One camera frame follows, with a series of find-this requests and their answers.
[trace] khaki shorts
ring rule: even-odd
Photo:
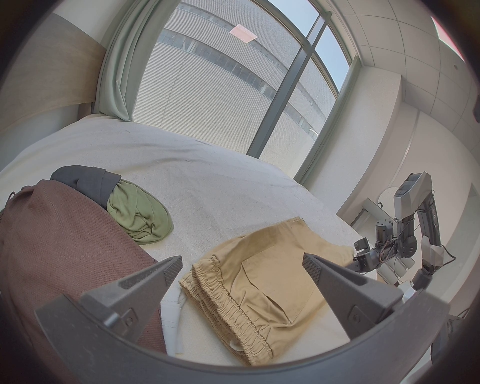
[[[267,364],[300,336],[325,303],[302,267],[304,252],[342,266],[354,254],[296,217],[220,244],[192,266],[180,285],[237,358],[247,365]]]

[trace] mattress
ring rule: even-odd
[[[173,232],[142,247],[157,260],[183,257],[183,270],[162,302],[164,328],[171,326],[170,335],[178,334],[178,341],[183,341],[183,347],[177,348],[183,353],[176,355],[181,359],[240,365],[192,303],[185,302],[180,319],[175,315],[178,279],[208,250],[295,216],[331,243],[352,246],[360,238],[320,200],[271,164],[103,115],[83,118],[22,151],[0,172],[0,204],[5,204],[10,192],[49,179],[57,168],[72,164],[118,173],[149,191],[169,210]],[[325,305],[308,331],[274,363],[313,356],[347,342],[340,323]]]

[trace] green garment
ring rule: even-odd
[[[107,212],[139,244],[162,240],[173,230],[163,204],[130,181],[117,183],[108,198]]]

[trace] blue sky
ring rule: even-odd
[[[308,0],[270,0],[306,36],[318,12]],[[327,67],[338,90],[348,71],[348,63],[330,28],[326,28],[315,49]]]

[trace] curtain fold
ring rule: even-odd
[[[134,0],[107,48],[97,84],[95,112],[132,121],[150,54],[180,0]]]
[[[358,56],[355,56],[350,68],[348,69],[347,75],[345,77],[345,81],[343,82],[342,88],[338,93],[338,97],[333,105],[330,114],[325,121],[325,124],[320,131],[320,134],[313,143],[310,152],[308,153],[307,157],[305,158],[303,164],[301,165],[300,169],[297,171],[297,174],[293,178],[297,183],[304,184],[312,169],[317,165],[325,147],[328,144],[330,137],[332,136],[333,132],[335,131],[336,124],[340,115],[342,114],[343,108],[348,101],[348,97],[355,86],[355,82],[357,81],[358,74],[360,72],[361,63]]]

